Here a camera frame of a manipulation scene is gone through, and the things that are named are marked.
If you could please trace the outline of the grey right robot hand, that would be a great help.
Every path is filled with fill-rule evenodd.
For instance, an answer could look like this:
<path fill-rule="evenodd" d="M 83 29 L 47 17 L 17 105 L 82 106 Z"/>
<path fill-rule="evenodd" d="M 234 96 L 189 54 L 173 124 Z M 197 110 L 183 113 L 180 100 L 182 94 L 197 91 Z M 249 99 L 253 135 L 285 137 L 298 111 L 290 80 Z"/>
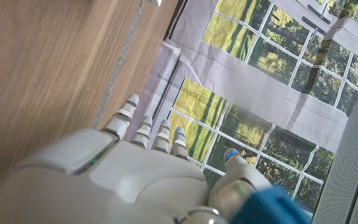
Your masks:
<path fill-rule="evenodd" d="M 227 223 L 270 188 L 235 149 L 208 187 L 183 128 L 168 120 L 154 131 L 146 116 L 125 141 L 138 103 L 131 95 L 103 129 L 81 129 L 15 166 L 0 182 L 0 223 Z"/>

